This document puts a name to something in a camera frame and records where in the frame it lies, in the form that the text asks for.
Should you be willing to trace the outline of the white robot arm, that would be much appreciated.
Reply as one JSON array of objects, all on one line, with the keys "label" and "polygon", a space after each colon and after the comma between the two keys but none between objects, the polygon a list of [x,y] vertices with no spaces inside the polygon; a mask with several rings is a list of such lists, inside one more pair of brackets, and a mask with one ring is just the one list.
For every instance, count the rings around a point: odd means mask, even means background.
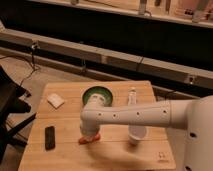
[{"label": "white robot arm", "polygon": [[94,137],[104,124],[172,127],[187,130],[183,171],[213,171],[213,96],[120,107],[89,101],[80,114],[83,136]]}]

